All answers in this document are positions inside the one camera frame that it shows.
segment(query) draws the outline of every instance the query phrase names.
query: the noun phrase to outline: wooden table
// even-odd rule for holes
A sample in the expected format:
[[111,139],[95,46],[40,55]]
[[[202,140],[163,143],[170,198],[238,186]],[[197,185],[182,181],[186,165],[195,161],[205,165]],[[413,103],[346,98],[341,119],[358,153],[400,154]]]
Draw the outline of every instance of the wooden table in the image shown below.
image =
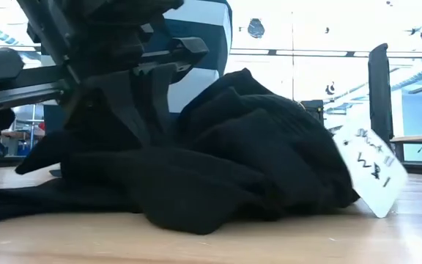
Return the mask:
[[[39,184],[49,169],[0,169],[0,188]],[[422,175],[376,219],[357,202],[340,214],[233,223],[207,235],[161,230],[142,215],[56,214],[0,222],[0,263],[420,263]]]
[[403,163],[405,169],[410,173],[422,174],[422,161],[405,161],[404,145],[405,144],[422,144],[422,135],[419,136],[400,136],[391,139],[395,144],[395,155]]
[[422,144],[422,135],[419,136],[398,136],[391,139],[395,144],[395,154],[400,161],[404,161],[404,144]]

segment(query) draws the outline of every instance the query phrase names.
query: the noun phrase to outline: black sweater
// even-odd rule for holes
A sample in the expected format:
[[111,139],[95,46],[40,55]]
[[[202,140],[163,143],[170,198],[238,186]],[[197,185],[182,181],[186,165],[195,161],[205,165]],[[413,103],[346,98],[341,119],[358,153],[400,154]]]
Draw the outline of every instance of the black sweater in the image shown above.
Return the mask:
[[0,190],[0,220],[131,212],[162,228],[208,234],[232,219],[324,213],[358,198],[323,125],[247,70],[225,75],[190,102],[172,144],[122,151],[86,144],[72,131],[47,135],[16,172],[61,162],[62,177]]

